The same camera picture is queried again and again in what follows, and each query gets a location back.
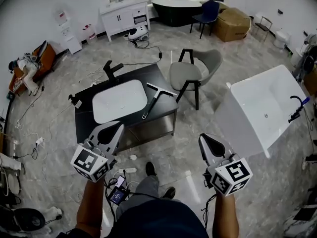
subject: person's arm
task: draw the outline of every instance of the person's arm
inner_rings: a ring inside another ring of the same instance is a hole
[[[25,78],[27,76],[28,70],[26,69],[26,66],[23,67],[22,72],[23,72],[23,75],[21,77],[17,78],[16,81],[22,80],[23,78]]]
[[[94,238],[100,237],[103,220],[104,179],[97,183],[88,181],[83,200],[77,212],[77,229],[81,229]]]
[[[212,237],[238,238],[239,223],[236,215],[236,204],[233,195],[223,196],[217,192]]]

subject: black shoe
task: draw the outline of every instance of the black shoe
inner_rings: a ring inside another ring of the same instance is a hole
[[[176,193],[176,189],[174,187],[169,187],[162,198],[173,199],[175,196],[175,193]]]
[[[155,173],[155,167],[152,162],[147,162],[145,166],[145,172],[147,173],[148,176],[156,176],[157,174]]]

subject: black faucet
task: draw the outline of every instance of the black faucet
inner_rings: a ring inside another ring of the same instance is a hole
[[[291,119],[288,120],[289,123],[290,123],[291,121],[297,119],[297,118],[300,116],[299,112],[304,108],[304,107],[303,107],[303,102],[302,102],[301,98],[299,98],[299,97],[296,96],[296,95],[291,96],[291,99],[293,99],[293,98],[298,99],[298,100],[301,102],[301,105],[300,105],[300,107],[296,110],[296,112],[291,115]]]
[[[112,83],[116,83],[118,82],[118,79],[113,75],[114,72],[116,72],[117,70],[120,70],[121,68],[123,68],[123,64],[119,63],[118,65],[116,65],[113,68],[110,68],[110,64],[112,63],[111,60],[109,60],[105,66],[104,66],[104,71],[107,74],[109,81]]]

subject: black countertop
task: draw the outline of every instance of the black countertop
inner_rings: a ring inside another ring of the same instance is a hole
[[[109,82],[108,80],[102,82],[98,85],[92,86],[84,91],[77,93],[75,96],[82,101],[82,105],[79,109],[75,108],[75,122],[76,122],[76,135],[77,135],[77,143],[82,143],[93,129],[100,125],[95,122],[94,114],[93,114],[93,97],[113,86],[128,82],[133,79],[140,80],[144,91],[148,97],[148,103],[145,108],[150,104],[152,98],[154,97],[156,90],[148,87],[147,82],[163,89],[166,89],[171,92],[175,92],[170,84],[163,77],[159,67],[157,64],[151,64],[149,66],[125,73],[116,77],[118,82]],[[167,94],[160,94],[156,104],[152,108],[148,117],[143,120],[142,115],[145,111],[145,108],[132,113],[130,115],[115,119],[121,121],[126,127],[133,127],[135,125],[156,120],[160,117],[168,115],[177,109],[177,103],[174,97]]]

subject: t-shaped tool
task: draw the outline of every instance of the t-shaped tool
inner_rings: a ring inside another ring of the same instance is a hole
[[[151,109],[153,108],[155,102],[158,100],[159,95],[160,95],[161,93],[165,93],[165,94],[168,94],[168,95],[177,95],[176,93],[167,91],[167,90],[165,90],[165,89],[163,89],[163,88],[160,88],[160,87],[158,87],[158,86],[156,86],[156,85],[152,85],[152,84],[150,84],[150,83],[147,83],[147,85],[150,86],[150,87],[152,87],[152,88],[154,88],[154,89],[157,89],[157,93],[155,93],[155,95],[154,95],[154,97],[153,97],[153,99],[152,99],[150,105],[146,108],[146,110],[145,110],[145,112],[144,112],[144,114],[143,114],[143,116],[142,116],[142,119],[143,119],[143,120],[148,116],[149,112],[150,112]]]

